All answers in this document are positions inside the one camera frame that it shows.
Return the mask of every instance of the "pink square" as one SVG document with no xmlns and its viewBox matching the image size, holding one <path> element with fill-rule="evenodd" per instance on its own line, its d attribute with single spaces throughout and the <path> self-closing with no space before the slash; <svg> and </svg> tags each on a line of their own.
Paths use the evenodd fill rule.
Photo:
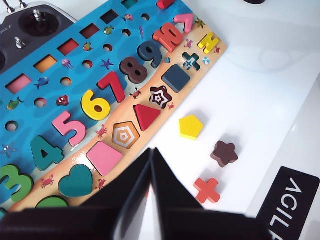
<svg viewBox="0 0 320 240">
<path fill-rule="evenodd" d="M 122 158 L 122 153 L 98 141 L 87 153 L 90 160 L 101 176 L 107 175 Z"/>
</svg>

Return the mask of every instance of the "orange rectangle block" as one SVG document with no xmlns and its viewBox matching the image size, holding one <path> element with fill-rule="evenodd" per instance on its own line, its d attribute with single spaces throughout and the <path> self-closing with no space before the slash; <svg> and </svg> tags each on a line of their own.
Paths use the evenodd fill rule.
<svg viewBox="0 0 320 240">
<path fill-rule="evenodd" d="M 35 69 L 37 69 L 40 73 L 44 73 L 56 63 L 57 60 L 55 60 L 51 55 L 48 55 L 42 60 L 38 61 L 35 65 L 33 65 L 33 67 L 35 67 Z"/>
</svg>

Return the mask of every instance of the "yellow number 6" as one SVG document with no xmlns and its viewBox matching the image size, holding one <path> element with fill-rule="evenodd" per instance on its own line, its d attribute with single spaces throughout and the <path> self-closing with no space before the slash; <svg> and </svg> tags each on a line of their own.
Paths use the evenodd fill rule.
<svg viewBox="0 0 320 240">
<path fill-rule="evenodd" d="M 85 92 L 81 99 L 81 107 L 83 112 L 91 119 L 101 121 L 105 119 L 110 113 L 110 104 L 103 98 L 96 98 L 92 100 L 95 93 L 92 90 Z"/>
</svg>

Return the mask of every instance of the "teal heart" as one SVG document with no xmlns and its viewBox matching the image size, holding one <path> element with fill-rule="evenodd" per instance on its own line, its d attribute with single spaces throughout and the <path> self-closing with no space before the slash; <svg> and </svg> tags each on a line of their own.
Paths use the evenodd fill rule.
<svg viewBox="0 0 320 240">
<path fill-rule="evenodd" d="M 64 196 L 77 198 L 90 194 L 92 183 L 90 169 L 86 165 L 77 164 L 71 168 L 68 176 L 61 178 L 58 187 Z"/>
</svg>

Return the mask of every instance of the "orange cross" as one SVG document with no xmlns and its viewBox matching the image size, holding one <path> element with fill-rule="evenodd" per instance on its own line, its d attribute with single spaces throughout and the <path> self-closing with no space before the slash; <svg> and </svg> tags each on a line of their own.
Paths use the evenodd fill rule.
<svg viewBox="0 0 320 240">
<path fill-rule="evenodd" d="M 217 185 L 218 181 L 214 178 L 211 178 L 208 182 L 199 178 L 193 184 L 193 186 L 199 191 L 199 194 L 195 199 L 197 199 L 201 204 L 204 204 L 207 199 L 212 203 L 218 202 L 220 195 L 215 191 Z"/>
</svg>

